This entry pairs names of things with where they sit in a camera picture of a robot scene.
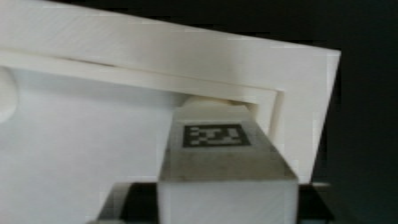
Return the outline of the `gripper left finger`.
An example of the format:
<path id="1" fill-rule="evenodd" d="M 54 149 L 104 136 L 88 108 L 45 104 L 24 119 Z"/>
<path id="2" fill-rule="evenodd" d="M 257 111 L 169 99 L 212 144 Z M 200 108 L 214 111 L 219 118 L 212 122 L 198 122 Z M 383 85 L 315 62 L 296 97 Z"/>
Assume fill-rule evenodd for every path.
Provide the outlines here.
<path id="1" fill-rule="evenodd" d="M 161 224 L 157 183 L 116 183 L 100 210 L 88 224 Z"/>

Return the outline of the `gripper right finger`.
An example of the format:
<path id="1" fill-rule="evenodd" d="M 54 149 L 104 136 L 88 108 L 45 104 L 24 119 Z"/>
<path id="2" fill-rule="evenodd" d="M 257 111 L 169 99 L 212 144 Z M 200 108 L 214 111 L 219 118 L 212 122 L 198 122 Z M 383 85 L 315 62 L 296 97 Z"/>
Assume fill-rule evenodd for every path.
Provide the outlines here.
<path id="1" fill-rule="evenodd" d="M 322 197 L 328 185 L 303 185 L 299 188 L 297 224 L 333 224 L 335 214 Z"/>

